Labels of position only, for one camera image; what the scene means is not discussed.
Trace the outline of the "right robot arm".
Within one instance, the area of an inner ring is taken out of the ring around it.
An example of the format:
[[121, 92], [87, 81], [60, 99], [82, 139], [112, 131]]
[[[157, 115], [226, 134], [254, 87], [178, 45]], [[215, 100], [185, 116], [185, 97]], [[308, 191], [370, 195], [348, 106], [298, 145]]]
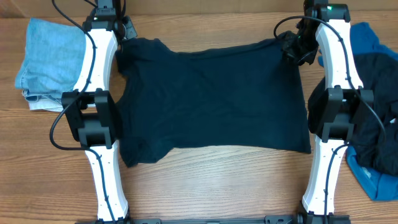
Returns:
[[351, 18], [345, 4], [305, 0], [297, 33], [279, 36], [284, 58], [296, 65], [322, 53], [325, 78], [308, 99], [308, 128], [315, 150], [307, 189], [296, 215], [267, 216], [267, 223], [349, 223], [335, 215], [334, 197], [341, 161], [354, 131], [371, 112], [374, 95], [357, 73], [350, 43]]

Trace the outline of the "dark navy t-shirt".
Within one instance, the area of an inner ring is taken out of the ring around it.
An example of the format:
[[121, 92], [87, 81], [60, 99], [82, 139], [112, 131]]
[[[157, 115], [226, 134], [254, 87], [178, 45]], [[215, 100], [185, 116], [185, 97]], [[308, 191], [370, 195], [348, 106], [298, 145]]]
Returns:
[[129, 167], [174, 148], [311, 151], [299, 69], [282, 58], [277, 40], [184, 53], [139, 38], [116, 59], [127, 79], [118, 108]]

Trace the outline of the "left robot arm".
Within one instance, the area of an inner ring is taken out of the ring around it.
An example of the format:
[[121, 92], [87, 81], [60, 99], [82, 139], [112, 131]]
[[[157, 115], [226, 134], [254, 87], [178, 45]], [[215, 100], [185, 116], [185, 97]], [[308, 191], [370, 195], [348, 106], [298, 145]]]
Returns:
[[98, 0], [79, 26], [86, 40], [83, 66], [71, 91], [62, 95], [61, 112], [91, 166], [98, 200], [96, 223], [132, 223], [119, 171], [122, 121], [109, 92], [114, 55], [134, 37], [126, 3]]

